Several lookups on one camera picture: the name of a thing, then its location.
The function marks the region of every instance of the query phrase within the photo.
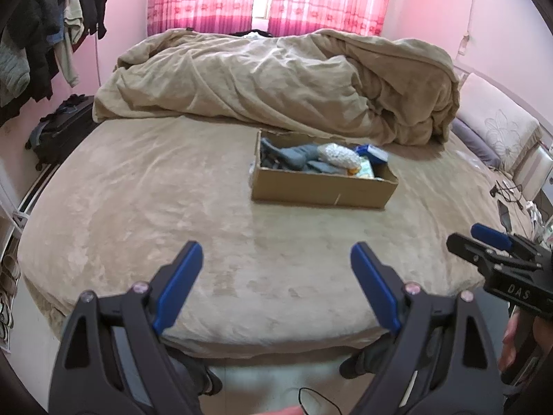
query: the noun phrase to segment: black cable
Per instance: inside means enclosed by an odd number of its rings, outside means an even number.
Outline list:
[[[320,394],[319,392],[317,392],[316,390],[313,390],[312,388],[309,388],[309,387],[300,387],[300,389],[298,390],[298,402],[299,402],[299,404],[300,404],[301,410],[303,410],[303,413],[305,413],[305,415],[309,415],[309,412],[305,409],[305,406],[304,406],[303,403],[301,402],[301,391],[302,391],[302,390],[308,390],[308,391],[310,391],[310,392],[313,392],[313,393],[319,395],[319,396],[320,396],[322,399],[324,399],[326,402],[330,402],[331,405],[333,405],[333,406],[336,408],[336,410],[338,411],[338,413],[339,413],[340,415],[344,415],[344,414],[342,413],[342,411],[340,410],[340,408],[338,407],[338,405],[335,404],[335,403],[333,403],[333,402],[332,402],[330,399],[328,399],[326,396]]]
[[[517,184],[517,185],[514,185],[512,187],[508,187],[508,186],[502,186],[498,181],[496,181],[496,187],[497,187],[497,192],[503,197],[503,199],[507,203],[518,203],[519,207],[521,206],[520,205],[521,198],[522,198],[522,185],[521,184]],[[520,195],[517,199],[516,199],[516,196],[514,196],[513,194],[511,194],[509,192],[510,190],[514,190],[515,188],[520,193]]]

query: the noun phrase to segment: pink wall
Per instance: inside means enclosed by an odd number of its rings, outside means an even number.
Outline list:
[[[113,71],[117,57],[146,37],[147,0],[108,0],[104,23],[107,33],[98,41],[96,56],[95,39],[89,36],[75,52],[75,68],[80,82],[71,89],[61,73],[54,78],[54,96],[50,101],[29,101],[18,117],[0,128],[0,183],[8,188],[17,200],[25,195],[38,173],[35,171],[37,157],[26,151],[24,144],[38,120],[55,110],[71,93],[96,93],[98,57],[101,82]]]
[[[467,30],[471,0],[391,0],[383,35],[417,37],[444,48],[533,108],[553,133],[553,35],[531,0],[474,0],[471,40],[457,50]]]

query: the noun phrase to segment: white pillow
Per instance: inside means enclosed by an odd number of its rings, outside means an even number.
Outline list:
[[[540,140],[539,122],[489,82],[471,73],[461,88],[457,116],[501,159],[501,169],[513,173]]]

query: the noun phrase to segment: screw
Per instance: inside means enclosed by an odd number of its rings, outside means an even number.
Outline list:
[[[467,303],[470,303],[474,298],[475,295],[470,290],[463,290],[461,292],[461,299]]]
[[[134,293],[146,293],[150,286],[145,281],[138,281],[133,284]]]
[[[94,294],[92,293],[92,291],[87,290],[86,292],[81,293],[81,301],[83,303],[89,303],[93,299],[94,299]]]
[[[405,291],[410,295],[418,295],[421,291],[420,285],[416,282],[408,282],[405,285]]]

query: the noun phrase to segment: blue gripper pad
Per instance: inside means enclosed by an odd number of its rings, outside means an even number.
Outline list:
[[[157,296],[152,328],[156,334],[161,333],[175,324],[184,302],[192,290],[196,278],[200,274],[204,262],[202,247],[197,242],[189,242],[182,249],[173,263],[168,267],[171,271],[167,284]]]
[[[471,235],[475,239],[484,242],[486,245],[490,245],[501,251],[511,251],[513,247],[513,242],[511,242],[507,234],[496,231],[480,223],[472,225]]]
[[[351,268],[355,274],[363,293],[367,297],[369,304],[377,316],[378,323],[385,329],[388,329],[393,335],[397,335],[402,328],[402,323],[399,320],[397,301],[397,289],[391,289],[386,283],[383,271],[385,265],[378,260],[376,255],[371,251],[366,243],[356,243],[351,249]],[[392,283],[393,287],[397,287],[398,283],[402,283],[397,274]]]

